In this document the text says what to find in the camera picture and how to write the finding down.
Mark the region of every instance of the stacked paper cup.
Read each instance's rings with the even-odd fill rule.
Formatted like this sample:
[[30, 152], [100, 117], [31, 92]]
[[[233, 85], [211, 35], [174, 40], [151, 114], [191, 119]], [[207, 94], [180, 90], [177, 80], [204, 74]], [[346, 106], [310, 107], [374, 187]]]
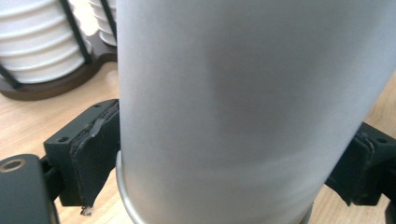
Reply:
[[[116, 21], [117, 20], [116, 0], [107, 0], [107, 3], [108, 6], [110, 7], [111, 15], [113, 16], [114, 21]], [[101, 1], [90, 0], [90, 4], [93, 8], [93, 14], [95, 15], [95, 18], [98, 20], [98, 25], [100, 30], [99, 36], [108, 45], [117, 46], [116, 39], [111, 30], [110, 24], [108, 22]]]
[[0, 64], [19, 82], [51, 81], [83, 63], [59, 1], [0, 1]]

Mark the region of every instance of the wooden table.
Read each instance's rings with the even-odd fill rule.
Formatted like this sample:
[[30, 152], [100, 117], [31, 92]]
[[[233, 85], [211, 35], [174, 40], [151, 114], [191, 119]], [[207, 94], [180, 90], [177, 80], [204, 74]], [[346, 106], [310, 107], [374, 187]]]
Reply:
[[[90, 105], [113, 98], [119, 98], [116, 63], [105, 64], [86, 84], [48, 100], [18, 102], [0, 95], [0, 160], [23, 153], [42, 157], [43, 142], [47, 138]], [[396, 74], [366, 122], [396, 138], [395, 110]], [[336, 193], [323, 187], [315, 200], [310, 224], [382, 224], [387, 204], [388, 199], [384, 197], [376, 207], [347, 207]], [[115, 171], [97, 198], [91, 217], [81, 216], [79, 207], [61, 207], [58, 200], [56, 205], [62, 224], [133, 223], [120, 199]]]

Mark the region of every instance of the wooden surface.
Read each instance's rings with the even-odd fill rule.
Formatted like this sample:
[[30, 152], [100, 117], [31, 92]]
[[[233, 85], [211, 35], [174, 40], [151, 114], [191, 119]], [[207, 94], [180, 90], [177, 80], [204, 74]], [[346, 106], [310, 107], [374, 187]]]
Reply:
[[[90, 105], [119, 97], [116, 63], [107, 63], [86, 84], [66, 94], [37, 102], [18, 102], [0, 95], [0, 160], [22, 153], [44, 155], [43, 142]], [[378, 99], [367, 122], [396, 137], [396, 75]], [[125, 212], [117, 189], [115, 172], [96, 200], [91, 217], [79, 214], [79, 207], [61, 207], [62, 224], [133, 223]], [[388, 204], [377, 207], [347, 207], [330, 189], [323, 187], [315, 200], [310, 224], [381, 224]]]

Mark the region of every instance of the black rod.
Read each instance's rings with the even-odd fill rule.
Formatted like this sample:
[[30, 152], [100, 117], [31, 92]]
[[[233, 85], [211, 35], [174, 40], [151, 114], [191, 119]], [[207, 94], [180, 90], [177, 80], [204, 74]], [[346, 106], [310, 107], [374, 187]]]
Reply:
[[12, 86], [12, 88], [17, 89], [21, 86], [21, 83], [12, 76], [8, 70], [0, 64], [0, 75]]
[[70, 27], [73, 30], [74, 36], [77, 40], [79, 50], [81, 51], [82, 56], [84, 57], [85, 63], [90, 63], [92, 61], [91, 55], [85, 46], [84, 39], [82, 38], [81, 33], [79, 32], [76, 19], [73, 15], [73, 12], [70, 8], [70, 5], [67, 0], [60, 0], [62, 7], [64, 8], [64, 14], [66, 14], [67, 20], [69, 21]]
[[111, 32], [113, 32], [114, 39], [116, 39], [116, 43], [117, 43], [117, 25], [116, 22], [114, 21], [113, 15], [111, 14], [110, 6], [108, 5], [107, 0], [100, 0], [100, 1], [102, 3], [103, 10], [106, 13], [108, 23], [110, 24]]

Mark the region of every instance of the gray cup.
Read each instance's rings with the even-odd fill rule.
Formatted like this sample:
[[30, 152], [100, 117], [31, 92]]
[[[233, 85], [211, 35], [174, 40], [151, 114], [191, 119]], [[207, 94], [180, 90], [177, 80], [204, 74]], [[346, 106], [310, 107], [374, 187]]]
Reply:
[[298, 224], [389, 80], [393, 0], [118, 1], [136, 224]]

